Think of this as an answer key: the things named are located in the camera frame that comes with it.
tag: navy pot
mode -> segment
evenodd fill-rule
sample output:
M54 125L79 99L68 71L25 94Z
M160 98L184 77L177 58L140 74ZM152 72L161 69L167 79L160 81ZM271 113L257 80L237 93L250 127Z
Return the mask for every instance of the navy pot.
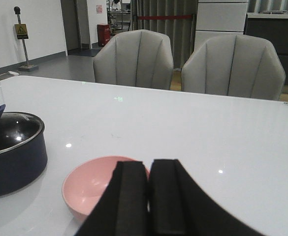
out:
M0 118L0 196L34 181L45 169L44 123L32 114L9 112Z

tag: red fire extinguisher box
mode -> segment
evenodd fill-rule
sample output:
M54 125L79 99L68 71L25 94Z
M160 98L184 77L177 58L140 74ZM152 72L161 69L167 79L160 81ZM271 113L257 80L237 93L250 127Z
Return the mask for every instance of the red fire extinguisher box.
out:
M110 26L107 24L99 24L96 28L98 32L98 45L103 47L110 40Z

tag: warning sign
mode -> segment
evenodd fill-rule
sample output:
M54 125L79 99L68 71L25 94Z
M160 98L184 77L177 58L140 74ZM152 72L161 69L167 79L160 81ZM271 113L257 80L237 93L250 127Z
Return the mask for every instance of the warning sign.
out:
M96 5L96 13L102 14L102 5Z
M15 24L15 29L16 29L18 39L29 38L26 24Z

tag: white wall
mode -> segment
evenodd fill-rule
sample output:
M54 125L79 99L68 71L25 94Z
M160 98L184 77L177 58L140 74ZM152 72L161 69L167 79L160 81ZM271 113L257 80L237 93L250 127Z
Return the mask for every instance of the white wall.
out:
M96 5L102 5L102 14L96 13ZM106 0L87 0L90 43L98 42L97 24L107 24Z
M27 24L29 59L66 51L60 0L0 0L0 68L25 61L14 29L15 6L21 8L21 23Z

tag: metal rim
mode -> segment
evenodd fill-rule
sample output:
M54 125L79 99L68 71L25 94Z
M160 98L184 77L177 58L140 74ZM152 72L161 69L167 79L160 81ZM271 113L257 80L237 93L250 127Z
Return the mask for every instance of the metal rim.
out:
M29 116L32 116L32 117L35 117L38 119L39 121L39 128L37 130L37 132L35 134L33 134L31 137L29 137L28 139L14 145L14 146L11 146L11 147L8 147L8 148L5 148L5 149L2 149L0 150L0 154L4 153L4 152L8 152L8 151L11 151L11 150L14 150L28 142L30 142L32 139L34 139L35 137L37 137L39 135L39 133L43 132L44 131L44 128L45 128L45 125L44 125L44 122L43 120L40 119L40 117L37 117L36 115L33 115L33 114L30 114L30 113L25 113L25 112L4 112L3 114L24 114L24 115L29 115Z

